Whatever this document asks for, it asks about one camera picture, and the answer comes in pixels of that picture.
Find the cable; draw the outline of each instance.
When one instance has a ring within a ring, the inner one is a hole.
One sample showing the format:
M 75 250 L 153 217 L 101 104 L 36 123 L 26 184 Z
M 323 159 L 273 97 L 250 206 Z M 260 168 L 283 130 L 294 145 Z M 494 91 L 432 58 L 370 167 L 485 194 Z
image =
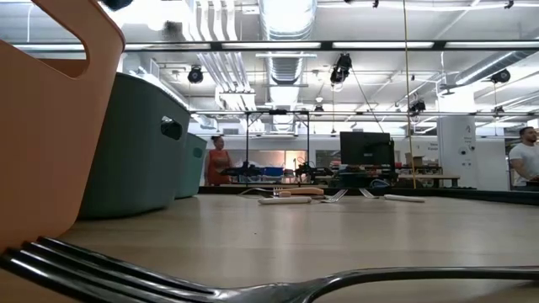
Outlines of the cable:
M 332 115 L 333 115 L 333 124 L 331 126 L 331 134 L 334 134 L 335 133 L 335 91 L 332 90 L 331 91 L 331 110 L 333 111 Z
M 26 43 L 30 42 L 30 14 L 32 13 L 32 10 L 34 8 L 35 8 L 35 4 L 33 3 L 28 8 L 28 16 L 26 18 Z
M 389 186 L 391 186 L 391 185 L 388 182 L 386 182 L 384 180 L 380 180 L 380 179 L 374 179 L 369 184 L 369 187 L 372 188 L 372 189 L 386 188 L 386 187 L 389 187 Z
M 369 100 L 367 99 L 367 96 L 365 95 L 365 92 L 363 92 L 363 88 L 361 87 L 360 80 L 358 80 L 357 75 L 354 72 L 354 69 L 350 68 L 350 70 L 354 74 L 355 81 L 357 82 L 357 85 L 360 87 L 361 94 L 363 95 L 363 99 L 365 100 L 365 102 L 367 103 L 367 106 L 369 107 L 369 111 L 371 111 L 372 116 L 374 117 L 374 120 L 378 124 L 378 127 L 380 127 L 380 130 L 382 131 L 382 133 L 384 133 L 385 131 L 382 128 L 382 125 L 380 124 L 380 121 L 378 120 L 378 117 L 376 117 L 376 115 L 372 112 L 371 104 L 369 103 Z
M 414 181 L 414 189 L 416 189 L 415 183 L 415 165 L 414 165 L 414 151 L 412 150 L 412 121 L 410 119 L 410 76 L 408 65 L 408 18 L 406 16 L 406 0 L 403 0 L 404 11 L 404 55 L 406 57 L 406 92 L 408 100 L 408 110 L 406 111 L 406 117 L 408 118 L 408 141 L 410 144 L 410 156 L 412 157 L 412 180 Z
M 498 92 L 496 92 L 496 82 L 493 82 L 493 85 L 494 85 L 494 108 L 497 109 L 498 108 Z M 498 135 L 498 121 L 497 121 L 497 118 L 498 117 L 494 117 L 494 135 L 497 136 Z

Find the orange shirt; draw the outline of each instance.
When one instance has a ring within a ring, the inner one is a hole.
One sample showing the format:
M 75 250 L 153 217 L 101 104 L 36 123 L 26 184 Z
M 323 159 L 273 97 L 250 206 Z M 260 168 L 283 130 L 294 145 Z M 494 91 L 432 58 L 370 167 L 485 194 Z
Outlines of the orange shirt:
M 229 176 L 221 175 L 221 172 L 230 167 L 230 156 L 224 150 L 211 150 L 208 163 L 208 183 L 210 185 L 230 183 Z

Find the fluorescent light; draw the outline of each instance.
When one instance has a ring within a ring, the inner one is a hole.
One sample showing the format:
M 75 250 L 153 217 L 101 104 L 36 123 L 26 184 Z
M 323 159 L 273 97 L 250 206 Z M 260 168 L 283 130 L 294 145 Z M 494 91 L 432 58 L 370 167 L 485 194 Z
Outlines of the fluorescent light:
M 233 110 L 218 110 L 218 111 L 196 110 L 196 111 L 192 111 L 191 114 L 245 114 L 245 112 L 233 111 Z
M 408 42 L 408 48 L 429 49 L 432 48 L 434 42 Z M 334 42 L 334 49 L 403 49 L 406 47 L 406 42 Z
M 257 58 L 316 58 L 317 54 L 258 53 Z
M 13 46 L 21 51 L 84 51 L 82 44 L 24 44 Z
M 21 51 L 84 51 L 82 44 L 15 44 Z M 209 43 L 142 44 L 129 43 L 125 51 L 209 50 Z
M 484 9 L 499 9 L 505 7 L 507 4 L 500 3 L 500 4 L 485 4 L 485 5 L 477 5 L 477 6 L 426 6 L 426 5 L 409 5 L 406 4 L 406 9 L 408 11 L 420 11 L 420 12 L 465 12 L 465 11 L 478 11 L 478 10 L 484 10 Z M 513 8 L 537 8 L 539 7 L 539 4 L 532 4 L 532 3 L 515 3 Z M 325 3 L 325 4 L 318 4 L 317 8 L 372 8 L 371 3 Z M 403 10 L 403 5 L 401 3 L 391 3 L 391 2 L 383 2 L 380 3 L 378 6 L 378 9 L 382 8 L 390 8 L 390 9 L 398 9 Z
M 223 43 L 222 48 L 229 49 L 319 49 L 320 42 L 229 42 Z
M 470 41 L 470 42 L 447 42 L 446 48 L 526 48 L 539 47 L 539 41 Z

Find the desk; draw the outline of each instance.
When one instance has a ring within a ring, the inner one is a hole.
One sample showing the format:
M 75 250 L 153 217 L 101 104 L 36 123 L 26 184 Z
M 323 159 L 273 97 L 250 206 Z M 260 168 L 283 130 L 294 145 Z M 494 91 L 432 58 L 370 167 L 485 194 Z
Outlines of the desk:
M 398 175 L 398 178 L 414 178 L 413 175 Z M 432 179 L 435 181 L 434 187 L 438 189 L 440 187 L 440 180 L 451 180 L 452 187 L 458 187 L 458 180 L 461 176 L 454 175 L 425 175 L 425 174 L 416 174 L 416 179 Z

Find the cardboard box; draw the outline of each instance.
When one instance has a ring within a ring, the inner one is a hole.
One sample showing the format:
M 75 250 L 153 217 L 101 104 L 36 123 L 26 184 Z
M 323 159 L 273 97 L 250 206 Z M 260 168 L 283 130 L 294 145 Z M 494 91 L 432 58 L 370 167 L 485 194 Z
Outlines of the cardboard box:
M 412 162 L 414 162 L 415 167 L 422 167 L 423 166 L 423 157 L 424 156 L 414 156 L 414 159 L 412 159 L 412 153 L 406 152 L 404 154 L 404 157 L 406 157 L 406 164 L 408 166 L 412 166 Z

